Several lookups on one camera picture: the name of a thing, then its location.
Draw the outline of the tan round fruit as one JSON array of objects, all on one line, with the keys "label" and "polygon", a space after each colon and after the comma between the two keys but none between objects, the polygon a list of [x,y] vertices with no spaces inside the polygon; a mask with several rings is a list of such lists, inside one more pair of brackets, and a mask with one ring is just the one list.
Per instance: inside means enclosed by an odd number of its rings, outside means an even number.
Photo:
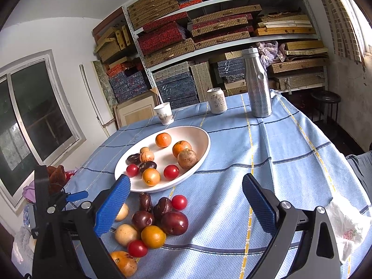
[{"label": "tan round fruit", "polygon": [[116,228],[115,240],[123,247],[140,238],[139,232],[129,224],[122,224]]},{"label": "tan round fruit", "polygon": [[126,203],[124,203],[115,218],[115,222],[123,221],[128,216],[128,214],[129,214],[129,207],[127,206]]}]

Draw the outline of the red cherry tomato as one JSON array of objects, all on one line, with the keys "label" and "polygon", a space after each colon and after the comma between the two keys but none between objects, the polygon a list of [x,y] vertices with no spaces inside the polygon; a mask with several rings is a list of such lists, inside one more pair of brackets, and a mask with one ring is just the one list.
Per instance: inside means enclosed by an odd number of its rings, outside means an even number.
[{"label": "red cherry tomato", "polygon": [[176,165],[174,164],[170,164],[170,165],[167,165],[164,170],[163,170],[163,176],[171,181],[171,180],[174,180],[178,177],[179,175],[179,169]]},{"label": "red cherry tomato", "polygon": [[139,168],[136,164],[129,164],[126,167],[126,175],[128,175],[128,177],[133,178],[137,176],[138,173],[139,173]]},{"label": "red cherry tomato", "polygon": [[187,198],[183,195],[175,195],[172,198],[172,207],[175,210],[184,210],[187,207]]},{"label": "red cherry tomato", "polygon": [[148,254],[148,247],[142,240],[136,239],[128,243],[127,252],[135,258],[142,258]]}]

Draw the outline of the yellow orange tomato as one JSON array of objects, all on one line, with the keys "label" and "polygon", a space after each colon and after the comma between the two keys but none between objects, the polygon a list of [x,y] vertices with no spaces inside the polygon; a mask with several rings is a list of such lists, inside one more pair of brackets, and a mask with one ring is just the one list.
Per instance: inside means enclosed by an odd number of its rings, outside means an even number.
[{"label": "yellow orange tomato", "polygon": [[142,179],[147,186],[156,186],[161,181],[160,173],[154,168],[148,168],[143,171]]},{"label": "yellow orange tomato", "polygon": [[158,249],[164,245],[166,234],[158,226],[147,226],[141,232],[141,240],[148,248]]}]

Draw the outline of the dark brown water chestnut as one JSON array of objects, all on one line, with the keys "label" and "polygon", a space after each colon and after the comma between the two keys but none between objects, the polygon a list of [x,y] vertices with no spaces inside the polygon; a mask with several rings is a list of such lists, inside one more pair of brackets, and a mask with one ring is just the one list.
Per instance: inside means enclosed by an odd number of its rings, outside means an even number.
[{"label": "dark brown water chestnut", "polygon": [[143,172],[147,169],[156,169],[157,164],[154,161],[147,161],[147,162],[141,163],[138,168],[139,168],[139,173],[143,174]]}]

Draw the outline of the dark red plum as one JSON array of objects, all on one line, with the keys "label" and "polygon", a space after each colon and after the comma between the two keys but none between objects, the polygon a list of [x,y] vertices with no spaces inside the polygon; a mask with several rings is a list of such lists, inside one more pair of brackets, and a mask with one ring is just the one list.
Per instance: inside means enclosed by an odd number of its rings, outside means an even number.
[{"label": "dark red plum", "polygon": [[189,227],[189,220],[184,213],[173,211],[166,213],[161,219],[161,228],[168,235],[180,236]]}]

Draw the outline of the striped orange small fruit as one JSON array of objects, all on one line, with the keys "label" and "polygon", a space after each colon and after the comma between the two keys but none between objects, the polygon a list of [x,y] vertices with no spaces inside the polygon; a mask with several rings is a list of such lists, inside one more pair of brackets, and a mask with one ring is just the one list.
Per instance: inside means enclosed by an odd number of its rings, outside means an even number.
[{"label": "striped orange small fruit", "polygon": [[154,161],[154,153],[150,150],[143,151],[139,156],[140,162],[146,163],[148,161]]}]

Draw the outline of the small tan fruit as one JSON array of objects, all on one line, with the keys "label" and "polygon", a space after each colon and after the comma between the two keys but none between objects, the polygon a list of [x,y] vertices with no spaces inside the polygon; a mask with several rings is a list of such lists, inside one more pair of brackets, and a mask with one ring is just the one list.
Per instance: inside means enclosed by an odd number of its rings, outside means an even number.
[{"label": "small tan fruit", "polygon": [[147,151],[149,151],[149,148],[148,147],[142,147],[140,149],[140,153],[147,152]]}]

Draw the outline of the brown round fruit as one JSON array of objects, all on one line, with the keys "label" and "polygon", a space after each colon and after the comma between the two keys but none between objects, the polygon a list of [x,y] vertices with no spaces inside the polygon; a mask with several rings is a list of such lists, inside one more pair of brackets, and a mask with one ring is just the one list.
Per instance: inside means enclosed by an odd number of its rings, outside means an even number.
[{"label": "brown round fruit", "polygon": [[177,161],[182,169],[188,170],[196,165],[199,160],[193,150],[184,149],[178,154]]}]

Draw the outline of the orange mandarin with stem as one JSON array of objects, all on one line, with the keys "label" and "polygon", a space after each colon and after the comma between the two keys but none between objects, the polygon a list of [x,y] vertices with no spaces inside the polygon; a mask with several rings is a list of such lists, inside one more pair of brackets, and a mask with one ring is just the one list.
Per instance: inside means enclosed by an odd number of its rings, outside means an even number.
[{"label": "orange mandarin with stem", "polygon": [[172,147],[172,153],[175,158],[178,157],[179,153],[184,149],[192,149],[192,146],[186,140],[180,140],[176,142]]}]

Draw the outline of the dark purple plum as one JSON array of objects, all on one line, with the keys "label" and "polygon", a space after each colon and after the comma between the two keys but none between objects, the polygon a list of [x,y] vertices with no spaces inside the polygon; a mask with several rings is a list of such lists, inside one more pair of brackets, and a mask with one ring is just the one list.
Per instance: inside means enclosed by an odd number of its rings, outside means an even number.
[{"label": "dark purple plum", "polygon": [[154,215],[150,212],[139,210],[132,217],[133,226],[141,232],[145,227],[155,223]]}]

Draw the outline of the blue checked tablecloth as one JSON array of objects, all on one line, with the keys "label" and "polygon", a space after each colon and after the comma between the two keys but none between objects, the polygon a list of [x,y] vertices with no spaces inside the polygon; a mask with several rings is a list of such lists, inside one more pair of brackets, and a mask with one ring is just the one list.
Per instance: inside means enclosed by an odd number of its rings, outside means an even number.
[{"label": "blue checked tablecloth", "polygon": [[279,200],[298,209],[326,206],[340,193],[363,215],[370,200],[343,154],[285,97],[273,94],[272,115],[252,116],[248,96],[227,98],[228,110],[207,103],[177,110],[174,126],[204,129],[211,148],[203,165],[174,189],[152,201],[184,195],[189,228],[141,258],[136,278],[243,278],[270,241],[249,212],[242,179],[251,173]]}]

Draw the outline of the white round plate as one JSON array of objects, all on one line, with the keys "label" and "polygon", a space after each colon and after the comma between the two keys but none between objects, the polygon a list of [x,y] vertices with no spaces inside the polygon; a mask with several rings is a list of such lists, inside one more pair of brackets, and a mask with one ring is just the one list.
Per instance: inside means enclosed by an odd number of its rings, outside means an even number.
[{"label": "white round plate", "polygon": [[141,176],[137,175],[130,179],[131,192],[157,193],[170,189],[193,175],[207,158],[211,147],[211,139],[204,129],[194,126],[180,126],[166,129],[164,133],[168,133],[172,137],[172,143],[164,149],[159,148],[155,143],[155,138],[158,135],[156,132],[130,147],[128,151],[121,156],[115,166],[115,179],[119,179],[119,177],[126,172],[127,158],[132,154],[138,153],[142,147],[148,147],[154,153],[154,162],[157,164],[157,171],[159,173],[162,173],[169,164],[178,164],[176,157],[174,157],[172,153],[172,147],[179,140],[186,140],[191,145],[192,150],[196,153],[198,162],[187,171],[181,168],[178,177],[171,181],[161,177],[161,181],[155,186],[147,186]]}]

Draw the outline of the crumpled white tissue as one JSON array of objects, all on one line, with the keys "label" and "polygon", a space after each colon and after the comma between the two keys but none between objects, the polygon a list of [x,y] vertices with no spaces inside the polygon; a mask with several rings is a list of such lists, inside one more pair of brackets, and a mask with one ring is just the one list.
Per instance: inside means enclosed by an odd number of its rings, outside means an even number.
[{"label": "crumpled white tissue", "polygon": [[332,198],[325,210],[335,235],[340,262],[344,264],[364,242],[371,219],[362,215],[343,196]]}]

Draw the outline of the silver metal bottle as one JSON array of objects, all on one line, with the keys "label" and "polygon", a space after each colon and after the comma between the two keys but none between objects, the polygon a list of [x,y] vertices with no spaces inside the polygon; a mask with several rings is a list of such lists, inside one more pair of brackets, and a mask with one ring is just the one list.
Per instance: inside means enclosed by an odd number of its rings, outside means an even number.
[{"label": "silver metal bottle", "polygon": [[252,115],[257,118],[266,118],[272,113],[272,105],[268,77],[260,61],[258,49],[244,49],[242,58],[245,62],[245,81]]}]

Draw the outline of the white drink can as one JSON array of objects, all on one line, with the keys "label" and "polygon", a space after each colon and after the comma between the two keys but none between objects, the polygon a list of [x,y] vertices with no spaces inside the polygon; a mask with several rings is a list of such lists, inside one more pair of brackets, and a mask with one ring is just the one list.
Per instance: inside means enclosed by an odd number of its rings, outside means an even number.
[{"label": "white drink can", "polygon": [[221,88],[212,88],[207,90],[207,98],[212,114],[219,115],[227,111],[228,107],[226,98]]}]

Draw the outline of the wooden framed board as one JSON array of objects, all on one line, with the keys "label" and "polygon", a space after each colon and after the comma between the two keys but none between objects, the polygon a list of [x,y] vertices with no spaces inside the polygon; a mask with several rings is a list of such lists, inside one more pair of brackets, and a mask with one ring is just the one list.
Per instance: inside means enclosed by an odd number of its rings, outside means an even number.
[{"label": "wooden framed board", "polygon": [[159,103],[158,96],[152,91],[147,91],[132,99],[115,105],[113,110],[118,128],[150,119],[156,115],[154,107]]}]

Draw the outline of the white paper cup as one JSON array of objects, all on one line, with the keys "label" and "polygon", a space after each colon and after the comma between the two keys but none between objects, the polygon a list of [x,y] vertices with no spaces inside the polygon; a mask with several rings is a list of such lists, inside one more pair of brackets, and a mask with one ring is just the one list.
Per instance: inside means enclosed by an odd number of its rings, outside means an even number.
[{"label": "white paper cup", "polygon": [[163,125],[169,125],[174,122],[172,108],[169,102],[161,103],[158,106],[155,106],[154,111]]}]

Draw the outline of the black round stool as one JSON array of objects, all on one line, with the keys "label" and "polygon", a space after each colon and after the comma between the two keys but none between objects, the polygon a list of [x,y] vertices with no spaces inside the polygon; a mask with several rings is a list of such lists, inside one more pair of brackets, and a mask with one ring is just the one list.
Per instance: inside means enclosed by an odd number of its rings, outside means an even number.
[{"label": "black round stool", "polygon": [[334,118],[337,121],[339,103],[341,102],[341,97],[335,92],[328,90],[314,91],[311,93],[311,97],[318,106],[319,120],[322,119],[323,112],[325,110],[325,105],[330,107],[330,115],[326,115],[325,118]]}]

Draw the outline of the pink crumpled cloth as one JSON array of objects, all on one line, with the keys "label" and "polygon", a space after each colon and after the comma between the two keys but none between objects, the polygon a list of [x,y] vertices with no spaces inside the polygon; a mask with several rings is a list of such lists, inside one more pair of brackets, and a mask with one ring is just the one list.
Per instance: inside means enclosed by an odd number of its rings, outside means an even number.
[{"label": "pink crumpled cloth", "polygon": [[274,40],[271,42],[257,42],[256,46],[259,52],[260,62],[265,70],[270,65],[284,62],[286,59],[284,43],[279,44]]}]

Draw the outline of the white metal shelf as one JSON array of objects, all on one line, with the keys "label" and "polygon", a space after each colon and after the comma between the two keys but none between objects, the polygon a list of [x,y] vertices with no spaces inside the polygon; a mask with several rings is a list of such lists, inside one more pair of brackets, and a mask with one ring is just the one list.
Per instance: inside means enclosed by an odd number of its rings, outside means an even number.
[{"label": "white metal shelf", "polygon": [[156,77],[172,65],[257,42],[320,40],[307,0],[137,0],[123,12],[160,102],[175,98]]}]

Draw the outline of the window with white frame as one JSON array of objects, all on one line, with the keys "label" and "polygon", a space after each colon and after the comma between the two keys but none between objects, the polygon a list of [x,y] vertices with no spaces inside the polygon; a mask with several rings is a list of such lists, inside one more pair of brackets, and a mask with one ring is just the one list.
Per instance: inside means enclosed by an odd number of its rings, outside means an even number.
[{"label": "window with white frame", "polygon": [[12,210],[38,165],[64,160],[85,140],[51,50],[1,68],[1,196]]}]

